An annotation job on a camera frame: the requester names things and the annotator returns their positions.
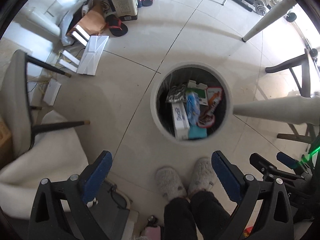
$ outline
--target trash can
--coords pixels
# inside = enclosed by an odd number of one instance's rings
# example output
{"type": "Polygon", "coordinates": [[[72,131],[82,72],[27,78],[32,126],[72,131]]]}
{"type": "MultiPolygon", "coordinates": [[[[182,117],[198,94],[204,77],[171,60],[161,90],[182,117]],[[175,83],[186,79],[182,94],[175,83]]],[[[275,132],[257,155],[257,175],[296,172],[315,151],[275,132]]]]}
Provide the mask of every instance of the trash can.
{"type": "Polygon", "coordinates": [[[199,142],[203,143],[204,141],[208,141],[219,133],[232,114],[233,104],[230,89],[218,71],[204,63],[183,62],[172,67],[164,74],[162,79],[156,82],[151,92],[150,108],[152,118],[164,136],[178,144],[194,145],[199,142]],[[170,103],[166,103],[165,101],[170,87],[188,83],[189,80],[194,80],[197,84],[203,83],[208,87],[222,87],[223,95],[214,111],[215,123],[212,127],[207,128],[207,137],[203,139],[178,141],[174,134],[172,107],[170,103]]]}

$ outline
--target round trash can rim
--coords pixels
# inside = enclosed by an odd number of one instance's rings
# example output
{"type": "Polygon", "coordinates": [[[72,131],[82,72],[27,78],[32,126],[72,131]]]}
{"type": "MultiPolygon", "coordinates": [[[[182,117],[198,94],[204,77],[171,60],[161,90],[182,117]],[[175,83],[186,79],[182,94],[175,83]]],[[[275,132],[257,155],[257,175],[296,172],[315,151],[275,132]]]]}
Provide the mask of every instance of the round trash can rim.
{"type": "Polygon", "coordinates": [[[154,84],[152,91],[151,91],[151,97],[150,97],[150,110],[151,110],[151,115],[152,115],[152,119],[154,121],[154,123],[156,124],[157,128],[160,130],[160,132],[167,137],[170,141],[178,143],[180,145],[190,145],[190,146],[196,146],[199,144],[203,144],[205,142],[208,142],[210,139],[212,139],[215,135],[217,135],[217,133],[222,129],[222,127],[226,124],[227,119],[230,117],[230,115],[232,114],[232,110],[233,110],[233,100],[232,100],[232,95],[230,92],[230,88],[226,82],[226,80],[224,79],[224,77],[213,67],[211,67],[208,64],[202,63],[202,62],[195,62],[195,61],[188,61],[188,62],[181,62],[178,63],[174,66],[172,66],[169,70],[167,70],[167,72],[162,74],[161,79],[159,79],[159,81],[156,81],[156,83],[154,84]],[[172,136],[172,134],[170,134],[162,125],[162,123],[159,120],[159,116],[157,114],[157,109],[156,109],[156,99],[157,99],[157,94],[159,91],[159,88],[163,82],[163,80],[169,76],[171,73],[173,73],[176,70],[182,69],[182,68],[189,68],[189,67],[196,67],[196,68],[200,68],[203,69],[205,71],[208,71],[209,73],[211,73],[222,85],[224,93],[226,95],[226,99],[227,99],[227,109],[226,109],[226,113],[225,113],[225,117],[221,123],[221,125],[218,127],[218,129],[210,136],[208,136],[207,138],[204,139],[199,139],[199,140],[182,140],[179,141],[177,140],[174,136],[172,136]]]}

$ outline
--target toothpaste box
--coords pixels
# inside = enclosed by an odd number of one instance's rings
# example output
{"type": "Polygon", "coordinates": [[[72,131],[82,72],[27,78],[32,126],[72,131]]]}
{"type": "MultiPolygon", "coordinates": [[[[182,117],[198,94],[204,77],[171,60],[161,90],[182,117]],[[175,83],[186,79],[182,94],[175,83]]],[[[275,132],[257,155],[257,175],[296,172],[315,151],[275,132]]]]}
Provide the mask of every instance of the toothpaste box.
{"type": "Polygon", "coordinates": [[[174,134],[177,140],[188,140],[190,125],[183,102],[172,103],[174,134]]]}

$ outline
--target fluffy slipper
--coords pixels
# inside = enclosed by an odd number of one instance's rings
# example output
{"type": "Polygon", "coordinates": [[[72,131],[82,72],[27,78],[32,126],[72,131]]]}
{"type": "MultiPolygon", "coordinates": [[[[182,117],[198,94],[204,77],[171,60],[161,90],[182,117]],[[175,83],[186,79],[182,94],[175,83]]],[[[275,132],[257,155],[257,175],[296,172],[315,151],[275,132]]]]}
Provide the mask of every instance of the fluffy slipper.
{"type": "Polygon", "coordinates": [[[211,166],[210,158],[201,158],[193,169],[188,195],[200,189],[210,191],[218,177],[211,166]]]}
{"type": "Polygon", "coordinates": [[[178,173],[170,167],[159,169],[155,175],[156,184],[161,195],[171,201],[176,197],[186,197],[187,192],[184,188],[178,173]]]}

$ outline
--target cardboard box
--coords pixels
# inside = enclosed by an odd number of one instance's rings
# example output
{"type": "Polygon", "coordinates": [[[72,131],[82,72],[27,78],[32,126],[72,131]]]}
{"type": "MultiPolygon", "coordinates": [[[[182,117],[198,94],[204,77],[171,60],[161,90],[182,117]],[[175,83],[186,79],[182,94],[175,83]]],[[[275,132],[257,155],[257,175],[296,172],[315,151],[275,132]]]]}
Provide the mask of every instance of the cardboard box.
{"type": "Polygon", "coordinates": [[[183,102],[172,103],[174,134],[177,140],[188,140],[189,121],[183,102]]]}
{"type": "Polygon", "coordinates": [[[80,25],[89,35],[100,35],[106,27],[101,3],[101,0],[93,0],[92,9],[75,26],[80,25]]]}
{"type": "Polygon", "coordinates": [[[12,135],[0,117],[0,169],[13,161],[12,135]]]}
{"type": "Polygon", "coordinates": [[[137,20],[138,0],[112,0],[121,21],[137,20]]]}

